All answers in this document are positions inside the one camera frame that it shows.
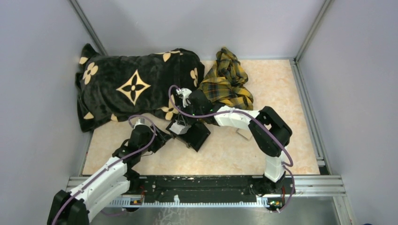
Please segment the yellow plaid cloth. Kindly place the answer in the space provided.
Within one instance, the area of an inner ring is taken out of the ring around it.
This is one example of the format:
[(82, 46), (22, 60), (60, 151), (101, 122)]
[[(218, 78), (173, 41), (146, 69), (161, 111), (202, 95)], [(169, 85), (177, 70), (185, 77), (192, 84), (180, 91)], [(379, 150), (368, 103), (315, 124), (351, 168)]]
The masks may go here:
[(199, 90), (214, 104), (253, 110), (254, 97), (244, 86), (247, 82), (248, 74), (237, 56), (223, 47), (217, 52), (216, 60), (200, 83)]

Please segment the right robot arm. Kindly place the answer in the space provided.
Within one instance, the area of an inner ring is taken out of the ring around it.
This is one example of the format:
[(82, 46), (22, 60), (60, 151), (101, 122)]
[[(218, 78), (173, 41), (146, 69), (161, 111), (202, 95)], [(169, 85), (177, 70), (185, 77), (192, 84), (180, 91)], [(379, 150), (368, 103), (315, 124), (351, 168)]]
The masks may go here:
[(211, 134), (206, 124), (248, 131), (266, 154), (263, 186), (270, 193), (282, 188), (287, 167), (293, 166), (286, 150), (292, 130), (273, 108), (265, 106), (253, 111), (211, 103), (201, 90), (191, 91), (176, 85), (170, 86), (168, 97), (178, 112), (166, 128), (174, 138), (198, 151)]

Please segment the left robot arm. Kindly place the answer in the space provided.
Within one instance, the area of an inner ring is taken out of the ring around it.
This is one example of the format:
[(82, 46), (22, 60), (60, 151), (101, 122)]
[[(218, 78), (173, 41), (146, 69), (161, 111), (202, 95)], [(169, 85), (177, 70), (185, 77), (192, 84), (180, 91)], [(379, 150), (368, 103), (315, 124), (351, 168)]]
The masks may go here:
[(70, 191), (60, 190), (53, 198), (47, 224), (88, 225), (115, 198), (140, 190), (140, 175), (132, 168), (142, 154), (157, 152), (171, 135), (157, 127), (135, 125), (109, 160), (92, 176)]

